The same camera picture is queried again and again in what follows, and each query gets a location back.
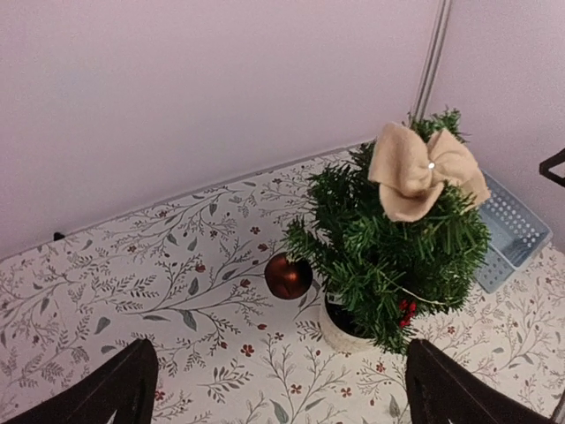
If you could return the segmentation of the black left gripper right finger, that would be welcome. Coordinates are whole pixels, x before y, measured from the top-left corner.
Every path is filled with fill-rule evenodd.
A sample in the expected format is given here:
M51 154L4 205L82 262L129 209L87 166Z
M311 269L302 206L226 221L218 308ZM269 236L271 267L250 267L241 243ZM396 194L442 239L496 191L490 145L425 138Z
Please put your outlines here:
M480 381L425 339L410 342L405 372L413 423L555 423Z

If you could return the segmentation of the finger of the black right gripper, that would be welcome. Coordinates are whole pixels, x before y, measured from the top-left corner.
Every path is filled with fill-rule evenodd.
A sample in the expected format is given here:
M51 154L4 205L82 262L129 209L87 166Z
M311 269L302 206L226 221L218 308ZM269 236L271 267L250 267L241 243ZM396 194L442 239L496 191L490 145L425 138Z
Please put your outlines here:
M565 177L560 176L554 172L554 168L561 166L565 163L565 148L550 156L539 164L539 174L554 182L560 187L565 187Z

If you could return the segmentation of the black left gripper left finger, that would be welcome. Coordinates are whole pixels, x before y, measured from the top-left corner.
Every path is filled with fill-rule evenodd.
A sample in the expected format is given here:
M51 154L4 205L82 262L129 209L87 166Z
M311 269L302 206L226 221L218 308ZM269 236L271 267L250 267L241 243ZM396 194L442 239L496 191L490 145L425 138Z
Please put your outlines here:
M8 421L150 423L158 372L152 343L136 339L84 380Z

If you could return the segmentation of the red berry sprig ornament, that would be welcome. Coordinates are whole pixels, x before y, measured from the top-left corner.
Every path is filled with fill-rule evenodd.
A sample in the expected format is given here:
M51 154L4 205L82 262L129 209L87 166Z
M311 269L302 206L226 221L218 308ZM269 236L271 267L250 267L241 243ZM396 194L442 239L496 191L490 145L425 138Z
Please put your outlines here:
M402 313L399 326L401 329L411 325L411 320L416 315L417 302L414 300L408 301L403 299L399 304L399 309Z

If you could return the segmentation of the white ribbed plant pot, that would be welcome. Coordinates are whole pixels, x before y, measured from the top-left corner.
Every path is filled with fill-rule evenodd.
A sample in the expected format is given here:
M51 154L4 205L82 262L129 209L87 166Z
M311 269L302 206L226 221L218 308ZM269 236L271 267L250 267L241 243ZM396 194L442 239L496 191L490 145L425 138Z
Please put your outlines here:
M320 306L320 333L326 343L337 352L361 353L374 348L370 338L356 337L337 325L337 319L330 313L332 303L325 296Z

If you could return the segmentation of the beige ribbon bow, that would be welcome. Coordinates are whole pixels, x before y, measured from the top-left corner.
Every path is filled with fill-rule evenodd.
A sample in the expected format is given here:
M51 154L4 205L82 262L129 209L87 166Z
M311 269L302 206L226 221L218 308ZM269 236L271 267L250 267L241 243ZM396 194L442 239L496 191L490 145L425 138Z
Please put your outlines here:
M470 199L467 210L490 198L471 151L445 128L423 141L404 125L385 125L374 145L367 179L379 185L380 204L393 222L422 219L446 184Z

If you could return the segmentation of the small green christmas tree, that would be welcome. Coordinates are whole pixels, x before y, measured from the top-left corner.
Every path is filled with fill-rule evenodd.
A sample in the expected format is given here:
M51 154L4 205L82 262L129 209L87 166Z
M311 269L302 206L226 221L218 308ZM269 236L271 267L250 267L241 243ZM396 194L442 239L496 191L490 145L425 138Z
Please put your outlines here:
M398 125L423 141L445 128L467 147L460 121L459 110L447 109ZM380 204L379 185L367 179L378 137L309 177L309 214L289 223L285 242L292 259L308 261L321 276L340 328L402 354L417 317L464 305L490 232L479 213L483 203L467 210L470 199L450 184L422 219L391 221ZM416 301L417 310L411 325L401 329L403 299Z

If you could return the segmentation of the dark red bauble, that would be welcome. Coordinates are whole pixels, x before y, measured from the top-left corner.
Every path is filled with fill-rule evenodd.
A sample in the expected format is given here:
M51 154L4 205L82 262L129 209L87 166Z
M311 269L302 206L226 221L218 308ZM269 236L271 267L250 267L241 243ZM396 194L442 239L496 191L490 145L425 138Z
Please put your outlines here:
M286 253L279 253L268 261L264 277L276 298L292 300L301 298L310 289L313 270L308 261L290 261Z

